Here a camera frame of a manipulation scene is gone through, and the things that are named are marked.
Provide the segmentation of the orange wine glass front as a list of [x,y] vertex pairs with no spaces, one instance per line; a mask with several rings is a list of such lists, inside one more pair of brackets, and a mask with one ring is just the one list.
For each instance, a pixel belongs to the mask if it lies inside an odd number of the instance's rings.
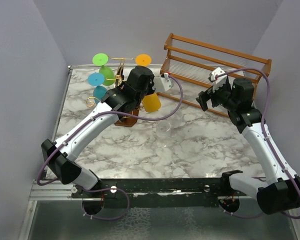
[[142,100],[143,107],[147,113],[153,113],[161,108],[161,102],[156,93],[146,95]]

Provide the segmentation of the orange wine glass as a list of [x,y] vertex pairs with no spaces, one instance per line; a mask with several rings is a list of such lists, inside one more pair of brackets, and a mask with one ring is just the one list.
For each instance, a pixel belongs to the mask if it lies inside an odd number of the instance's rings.
[[146,67],[148,65],[150,65],[152,63],[152,58],[148,55],[148,54],[139,54],[136,58],[135,58],[135,63],[138,66],[143,66]]
[[161,102],[156,93],[146,95],[142,100],[143,107],[147,113],[153,113],[161,108]]

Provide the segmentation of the clear wine glass front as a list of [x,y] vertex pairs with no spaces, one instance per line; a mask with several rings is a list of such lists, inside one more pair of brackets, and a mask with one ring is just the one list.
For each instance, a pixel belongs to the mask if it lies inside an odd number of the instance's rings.
[[167,120],[161,120],[156,126],[156,142],[159,147],[165,148],[171,137],[171,124]]

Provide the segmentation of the clear wine glass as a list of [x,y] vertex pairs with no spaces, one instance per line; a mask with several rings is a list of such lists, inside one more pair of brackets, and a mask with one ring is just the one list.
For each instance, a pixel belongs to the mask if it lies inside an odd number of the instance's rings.
[[171,136],[175,137],[183,124],[183,113],[178,110],[170,119]]
[[165,148],[171,137],[171,124],[167,120],[161,120],[156,126],[156,142],[159,147]]

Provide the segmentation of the blue plastic wine glass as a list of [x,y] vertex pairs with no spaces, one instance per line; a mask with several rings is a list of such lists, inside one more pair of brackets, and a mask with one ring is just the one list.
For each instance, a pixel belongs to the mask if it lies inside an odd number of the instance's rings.
[[92,73],[87,78],[88,84],[94,87],[93,99],[96,104],[100,102],[107,92],[107,89],[103,86],[104,81],[105,77],[101,73]]

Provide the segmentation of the green plastic wine glass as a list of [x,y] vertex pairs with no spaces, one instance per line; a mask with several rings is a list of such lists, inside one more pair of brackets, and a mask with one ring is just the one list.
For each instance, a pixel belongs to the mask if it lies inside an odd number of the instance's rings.
[[105,86],[113,85],[116,80],[114,71],[109,66],[106,66],[108,61],[109,61],[109,57],[105,53],[97,53],[92,58],[92,63],[100,67],[99,73],[104,76],[103,85]]

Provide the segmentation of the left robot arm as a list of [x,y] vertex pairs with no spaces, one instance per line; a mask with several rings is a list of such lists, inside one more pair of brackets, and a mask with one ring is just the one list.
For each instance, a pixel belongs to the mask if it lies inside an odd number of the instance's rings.
[[99,178],[75,163],[75,160],[103,130],[128,115],[147,94],[153,93],[153,86],[154,74],[149,68],[133,68],[127,80],[107,90],[92,112],[75,128],[55,141],[46,139],[41,144],[44,165],[62,184],[74,183],[83,187],[87,196],[96,197],[101,190]]

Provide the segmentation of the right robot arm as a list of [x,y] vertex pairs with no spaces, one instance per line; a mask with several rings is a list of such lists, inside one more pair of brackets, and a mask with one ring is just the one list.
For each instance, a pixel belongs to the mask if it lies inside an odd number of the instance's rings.
[[249,177],[241,170],[224,172],[220,191],[230,196],[240,191],[255,199],[263,213],[271,215],[300,207],[300,176],[284,160],[271,138],[262,113],[253,107],[254,86],[244,77],[233,83],[223,76],[221,82],[201,91],[196,98],[203,111],[207,102],[227,109],[231,122],[248,141],[259,160],[266,181]]

